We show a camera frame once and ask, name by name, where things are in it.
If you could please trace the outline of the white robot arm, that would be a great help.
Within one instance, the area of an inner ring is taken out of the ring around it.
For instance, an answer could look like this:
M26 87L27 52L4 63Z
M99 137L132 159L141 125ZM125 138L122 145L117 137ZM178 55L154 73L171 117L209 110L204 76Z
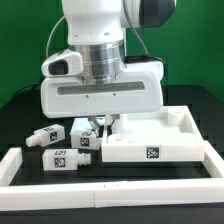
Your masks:
M158 111L163 106L164 63L125 55L128 27L155 28L177 0L62 0L68 48L42 64L43 113L49 118Z

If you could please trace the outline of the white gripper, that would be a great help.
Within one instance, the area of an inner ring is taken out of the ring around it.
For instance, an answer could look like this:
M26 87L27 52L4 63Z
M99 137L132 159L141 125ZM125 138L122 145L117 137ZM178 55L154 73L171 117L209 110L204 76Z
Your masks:
M89 84L81 76L81 54L66 49L45 60L41 70L45 76L41 105L49 118L88 117L92 129L98 130L96 116L113 114L115 133L119 114L158 111L163 106L164 68L159 61L128 64L112 82Z

